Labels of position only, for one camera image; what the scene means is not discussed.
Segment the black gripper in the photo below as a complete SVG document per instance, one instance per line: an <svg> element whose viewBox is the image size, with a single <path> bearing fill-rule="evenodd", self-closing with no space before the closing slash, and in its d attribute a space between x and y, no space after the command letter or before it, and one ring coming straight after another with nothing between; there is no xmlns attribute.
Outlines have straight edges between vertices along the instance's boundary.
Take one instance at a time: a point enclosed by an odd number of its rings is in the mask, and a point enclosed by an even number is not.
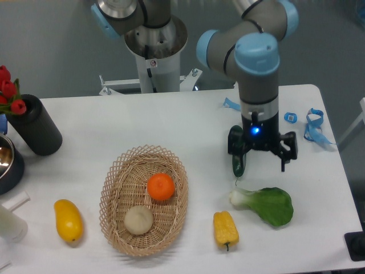
<svg viewBox="0 0 365 274"><path fill-rule="evenodd" d="M243 115L242 125L233 126L228 134L228 154L235 167L246 167L246 156L250 150L272 151L281 159L281 171L285 165L298 157L297 135L294 131L279 133L278 113L267 120L252 122Z"/></svg>

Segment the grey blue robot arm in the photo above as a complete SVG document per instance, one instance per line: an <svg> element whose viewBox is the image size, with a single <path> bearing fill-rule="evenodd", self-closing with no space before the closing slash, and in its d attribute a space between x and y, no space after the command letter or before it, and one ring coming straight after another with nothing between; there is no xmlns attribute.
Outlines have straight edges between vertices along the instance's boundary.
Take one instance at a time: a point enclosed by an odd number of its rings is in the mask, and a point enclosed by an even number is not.
<svg viewBox="0 0 365 274"><path fill-rule="evenodd" d="M298 13L289 1L235 1L235 6L241 22L228 31L204 32L196 57L238 84L242 125L230 129L228 153L240 177L251 150L270 151L282 164L297 158L295 133L281 134L278 128L278 42L296 30ZM91 11L107 36L124 38L143 93L180 90L180 53L188 34L169 1L95 1Z"/></svg>

